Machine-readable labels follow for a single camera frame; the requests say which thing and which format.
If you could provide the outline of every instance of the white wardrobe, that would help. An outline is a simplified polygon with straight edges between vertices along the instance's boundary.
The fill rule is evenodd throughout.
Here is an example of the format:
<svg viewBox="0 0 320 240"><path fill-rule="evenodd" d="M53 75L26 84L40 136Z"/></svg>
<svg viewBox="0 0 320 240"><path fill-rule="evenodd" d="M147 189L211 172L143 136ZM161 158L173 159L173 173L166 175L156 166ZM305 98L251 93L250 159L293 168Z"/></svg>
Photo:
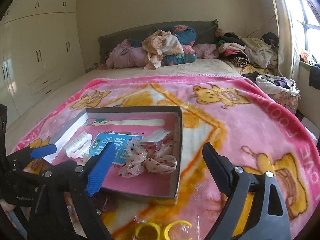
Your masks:
<svg viewBox="0 0 320 240"><path fill-rule="evenodd" d="M9 126L84 74L76 0L14 0L0 21L0 103Z"/></svg>

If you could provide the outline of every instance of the blue gripper pad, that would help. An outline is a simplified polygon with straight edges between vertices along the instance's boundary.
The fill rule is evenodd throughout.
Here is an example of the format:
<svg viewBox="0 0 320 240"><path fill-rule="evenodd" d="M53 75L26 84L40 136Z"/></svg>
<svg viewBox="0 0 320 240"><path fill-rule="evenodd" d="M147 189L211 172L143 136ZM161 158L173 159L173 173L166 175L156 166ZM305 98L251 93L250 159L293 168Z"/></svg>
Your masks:
<svg viewBox="0 0 320 240"><path fill-rule="evenodd" d="M116 157L116 146L112 142L108 142L100 155L99 160L88 175L88 185L85 190L90 197L100 190L102 182Z"/></svg>
<svg viewBox="0 0 320 240"><path fill-rule="evenodd" d="M34 148L30 153L31 158L41 158L56 153L57 147L54 144L48 144L39 148Z"/></svg>

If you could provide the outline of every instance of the gray headboard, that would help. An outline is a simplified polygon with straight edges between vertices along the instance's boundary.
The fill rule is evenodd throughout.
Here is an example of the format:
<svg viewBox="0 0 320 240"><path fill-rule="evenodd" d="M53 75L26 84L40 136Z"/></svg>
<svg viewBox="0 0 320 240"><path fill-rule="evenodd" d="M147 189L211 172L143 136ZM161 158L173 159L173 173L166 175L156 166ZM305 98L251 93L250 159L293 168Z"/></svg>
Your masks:
<svg viewBox="0 0 320 240"><path fill-rule="evenodd" d="M155 30L161 30L161 28L175 25L187 25L192 27L196 31L195 45L199 43L217 42L217 38L214 36L215 30L218 28L217 19L215 19L213 22L186 21L149 24L119 31L105 36L100 36L100 64L105 63L110 52L125 39L132 38L143 41L148 37L150 33L153 33Z"/></svg>

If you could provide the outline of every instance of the open shallow box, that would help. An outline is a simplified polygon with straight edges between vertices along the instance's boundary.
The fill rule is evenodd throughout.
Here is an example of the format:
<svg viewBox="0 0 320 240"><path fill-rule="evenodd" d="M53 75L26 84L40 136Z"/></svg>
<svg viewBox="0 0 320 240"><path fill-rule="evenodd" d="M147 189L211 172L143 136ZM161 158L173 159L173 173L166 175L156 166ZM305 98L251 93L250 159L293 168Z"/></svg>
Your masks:
<svg viewBox="0 0 320 240"><path fill-rule="evenodd" d="M135 125L128 125L124 120L137 120ZM102 189L117 193L130 199L175 204L180 181L180 160L182 149L182 114L178 106L133 106L87 108L68 122L58 135L52 139L57 147L55 154L44 159L53 165L67 159L63 146L77 137L82 131L92 134L91 147L99 133L108 133L113 140L120 141L121 136L145 137L158 129L172 130L173 153L177 159L177 168L171 174L144 172L133 178L122 178L118 175L121 167L121 156L115 158L102 184Z"/></svg>

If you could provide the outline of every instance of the yellow ring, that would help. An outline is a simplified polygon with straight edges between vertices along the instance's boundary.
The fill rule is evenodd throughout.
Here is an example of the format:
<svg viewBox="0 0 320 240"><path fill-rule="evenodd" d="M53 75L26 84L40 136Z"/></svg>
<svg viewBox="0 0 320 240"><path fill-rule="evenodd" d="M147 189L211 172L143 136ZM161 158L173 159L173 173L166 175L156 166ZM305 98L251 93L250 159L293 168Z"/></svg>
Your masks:
<svg viewBox="0 0 320 240"><path fill-rule="evenodd" d="M185 224L187 225L188 227L192 227L192 224L189 223L188 221L185 221L185 220L176 220L176 221L173 221L171 222L170 224L166 225L163 229L163 236L164 236L164 239L165 240L170 240L169 238L169 230L176 224Z"/></svg>
<svg viewBox="0 0 320 240"><path fill-rule="evenodd" d="M138 234L142 228L148 227L148 226L153 227L157 231L157 239L156 240L161 240L161 227L155 223L152 223L152 222L140 224L134 232L135 236L138 236Z"/></svg>

